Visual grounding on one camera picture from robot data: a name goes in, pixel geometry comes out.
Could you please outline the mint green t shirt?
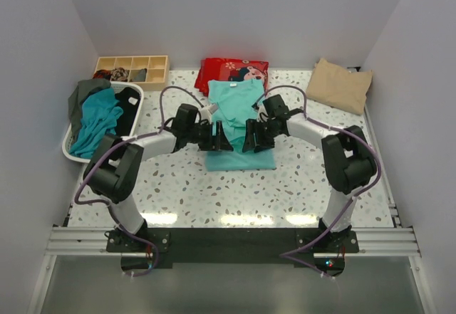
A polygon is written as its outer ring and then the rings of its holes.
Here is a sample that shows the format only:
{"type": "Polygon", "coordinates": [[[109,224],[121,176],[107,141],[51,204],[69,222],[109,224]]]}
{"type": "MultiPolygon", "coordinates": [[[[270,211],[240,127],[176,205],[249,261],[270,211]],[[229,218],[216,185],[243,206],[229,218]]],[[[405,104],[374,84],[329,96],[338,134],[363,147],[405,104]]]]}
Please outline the mint green t shirt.
{"type": "Polygon", "coordinates": [[[242,152],[245,142],[246,121],[257,118],[252,105],[264,94],[261,80],[218,81],[208,82],[208,101],[218,106],[212,114],[212,121],[220,121],[231,146],[232,152],[209,151],[205,166],[210,172],[274,169],[274,155],[271,150],[262,152],[242,152]]]}

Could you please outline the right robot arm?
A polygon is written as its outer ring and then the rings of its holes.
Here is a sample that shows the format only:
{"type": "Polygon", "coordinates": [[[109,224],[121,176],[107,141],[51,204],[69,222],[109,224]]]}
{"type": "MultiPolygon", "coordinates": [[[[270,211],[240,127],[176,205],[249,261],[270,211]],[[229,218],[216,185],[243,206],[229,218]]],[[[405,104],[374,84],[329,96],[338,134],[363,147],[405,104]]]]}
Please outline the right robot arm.
{"type": "Polygon", "coordinates": [[[320,149],[331,186],[330,198],[319,219],[317,237],[298,250],[319,246],[327,252],[335,251],[351,230],[357,198],[380,180],[377,154],[359,126],[343,129],[319,122],[303,109],[289,109],[280,95],[256,101],[252,107],[257,118],[246,121],[243,152],[270,150],[279,135],[298,138],[320,149]]]}

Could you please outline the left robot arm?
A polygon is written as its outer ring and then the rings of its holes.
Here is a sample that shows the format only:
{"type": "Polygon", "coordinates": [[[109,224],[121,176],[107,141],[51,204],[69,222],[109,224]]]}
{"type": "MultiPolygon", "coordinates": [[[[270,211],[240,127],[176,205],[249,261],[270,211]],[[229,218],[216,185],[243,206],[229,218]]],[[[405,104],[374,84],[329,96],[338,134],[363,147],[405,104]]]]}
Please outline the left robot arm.
{"type": "Polygon", "coordinates": [[[213,122],[218,105],[201,109],[182,104],[174,117],[166,120],[159,132],[139,136],[106,135],[84,174],[84,182],[107,206],[115,228],[105,233],[109,252],[146,252],[152,250],[147,222],[140,214],[133,190],[142,162],[175,153],[188,144],[202,151],[228,151],[234,148],[227,139],[222,122],[213,122]]]}

